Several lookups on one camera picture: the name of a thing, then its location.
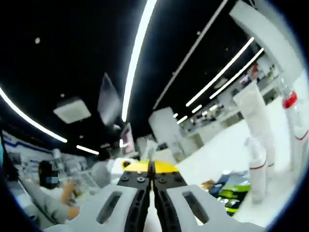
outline ceiling light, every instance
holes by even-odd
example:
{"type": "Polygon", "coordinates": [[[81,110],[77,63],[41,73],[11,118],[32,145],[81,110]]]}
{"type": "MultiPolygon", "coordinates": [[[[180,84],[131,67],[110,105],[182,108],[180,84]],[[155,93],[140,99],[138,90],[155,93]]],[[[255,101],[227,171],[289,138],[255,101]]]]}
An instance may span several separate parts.
{"type": "Polygon", "coordinates": [[[183,121],[185,121],[187,118],[188,118],[187,115],[184,116],[184,117],[182,117],[182,118],[177,122],[177,124],[181,124],[181,123],[182,123],[183,121]]]}
{"type": "Polygon", "coordinates": [[[126,117],[127,117],[127,111],[129,108],[133,79],[134,79],[136,66],[139,60],[139,56],[140,56],[141,46],[143,44],[145,33],[146,33],[146,30],[147,30],[147,27],[150,21],[150,17],[153,13],[155,3],[156,3],[156,0],[147,1],[143,15],[141,16],[141,19],[140,19],[139,29],[137,31],[137,35],[135,38],[134,47],[133,47],[133,51],[131,55],[131,61],[129,64],[129,70],[127,72],[127,77],[126,77],[126,88],[125,88],[124,102],[122,106],[121,118],[124,122],[126,121],[126,117]]]}
{"type": "Polygon", "coordinates": [[[228,85],[230,85],[237,77],[239,77],[257,58],[258,56],[264,51],[264,48],[261,48],[255,56],[245,65],[238,73],[236,73],[228,82],[226,82],[220,89],[218,89],[214,94],[212,94],[209,99],[213,99],[219,93],[222,92],[228,85]]]}
{"type": "Polygon", "coordinates": [[[202,105],[198,105],[193,111],[192,113],[194,114],[196,111],[198,111],[200,108],[202,108],[202,105]]]}
{"type": "Polygon", "coordinates": [[[215,110],[215,109],[217,109],[218,108],[218,105],[213,105],[211,108],[209,108],[209,110],[210,111],[213,111],[213,110],[215,110]]]}
{"type": "Polygon", "coordinates": [[[38,38],[35,38],[35,40],[34,40],[34,42],[35,42],[35,44],[39,44],[40,43],[40,38],[38,37],[38,38]]]}
{"type": "Polygon", "coordinates": [[[198,99],[213,83],[215,83],[220,76],[225,73],[225,71],[240,57],[240,55],[249,47],[249,45],[253,42],[254,37],[251,37],[248,42],[240,49],[240,51],[228,62],[228,64],[205,86],[202,88],[200,92],[198,92],[190,101],[187,102],[185,106],[191,105],[196,99],[198,99]]]}
{"type": "Polygon", "coordinates": [[[14,110],[19,116],[21,116],[25,121],[39,129],[40,131],[52,136],[55,139],[58,139],[64,143],[66,143],[68,140],[65,138],[62,138],[61,136],[53,133],[52,131],[46,129],[45,127],[41,126],[39,123],[33,121],[30,117],[28,117],[24,112],[22,112],[9,98],[6,96],[6,94],[3,92],[3,90],[0,88],[0,95],[3,98],[3,100],[11,107],[12,110],[14,110]]]}
{"type": "Polygon", "coordinates": [[[124,144],[124,141],[122,139],[119,140],[119,147],[123,148],[123,147],[126,147],[128,145],[129,145],[129,143],[124,144]]]}
{"type": "Polygon", "coordinates": [[[98,151],[94,151],[94,150],[91,150],[87,147],[84,147],[84,146],[79,146],[77,145],[76,148],[80,149],[80,150],[83,150],[83,151],[86,151],[86,152],[89,152],[89,153],[92,153],[92,154],[95,154],[95,155],[98,155],[99,152],[98,151]]]}

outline red stripe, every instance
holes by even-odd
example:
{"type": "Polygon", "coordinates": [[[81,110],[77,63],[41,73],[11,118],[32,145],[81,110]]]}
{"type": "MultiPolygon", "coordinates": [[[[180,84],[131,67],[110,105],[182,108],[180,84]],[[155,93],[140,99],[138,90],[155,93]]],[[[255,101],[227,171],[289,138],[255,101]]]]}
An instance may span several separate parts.
{"type": "Polygon", "coordinates": [[[306,137],[307,134],[308,134],[308,131],[305,133],[305,135],[304,135],[303,137],[298,138],[298,137],[295,136],[295,138],[296,138],[297,140],[301,141],[301,140],[303,140],[303,139],[306,137]]]}
{"type": "Polygon", "coordinates": [[[296,93],[293,91],[288,97],[287,99],[285,99],[283,101],[283,107],[284,109],[288,109],[290,108],[292,105],[294,105],[294,103],[297,101],[297,95],[296,93]]]}
{"type": "Polygon", "coordinates": [[[254,167],[254,168],[250,168],[250,170],[256,170],[256,169],[260,169],[260,168],[263,168],[267,163],[267,159],[265,160],[265,163],[259,167],[254,167]]]}

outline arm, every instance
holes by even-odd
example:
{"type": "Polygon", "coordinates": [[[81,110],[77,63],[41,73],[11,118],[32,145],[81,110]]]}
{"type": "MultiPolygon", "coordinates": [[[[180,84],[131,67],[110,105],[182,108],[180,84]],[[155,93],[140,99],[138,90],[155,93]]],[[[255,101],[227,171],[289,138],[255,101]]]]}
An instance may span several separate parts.
{"type": "Polygon", "coordinates": [[[68,200],[71,198],[74,190],[74,185],[74,180],[69,180],[69,183],[63,187],[63,193],[60,199],[61,203],[68,204],[68,200]]]}
{"type": "Polygon", "coordinates": [[[59,200],[45,194],[35,183],[23,179],[20,179],[20,181],[28,191],[33,202],[58,223],[64,223],[66,219],[72,219],[79,214],[79,208],[62,204],[59,200]]]}

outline hand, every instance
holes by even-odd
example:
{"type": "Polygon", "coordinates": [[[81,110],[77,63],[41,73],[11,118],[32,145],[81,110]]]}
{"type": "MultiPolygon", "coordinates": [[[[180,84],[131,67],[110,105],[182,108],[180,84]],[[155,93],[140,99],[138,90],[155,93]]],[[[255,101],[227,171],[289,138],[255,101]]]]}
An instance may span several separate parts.
{"type": "Polygon", "coordinates": [[[71,194],[75,188],[75,181],[74,179],[68,180],[68,183],[63,187],[64,192],[67,194],[71,194]]]}

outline air conditioning unit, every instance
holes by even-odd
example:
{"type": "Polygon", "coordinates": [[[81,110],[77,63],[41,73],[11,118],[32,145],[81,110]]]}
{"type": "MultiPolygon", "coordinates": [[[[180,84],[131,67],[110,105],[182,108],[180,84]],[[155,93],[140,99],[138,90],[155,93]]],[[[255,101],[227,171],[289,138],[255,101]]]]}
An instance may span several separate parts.
{"type": "Polygon", "coordinates": [[[54,113],[65,123],[70,124],[91,116],[86,104],[79,98],[63,101],[54,113]]]}

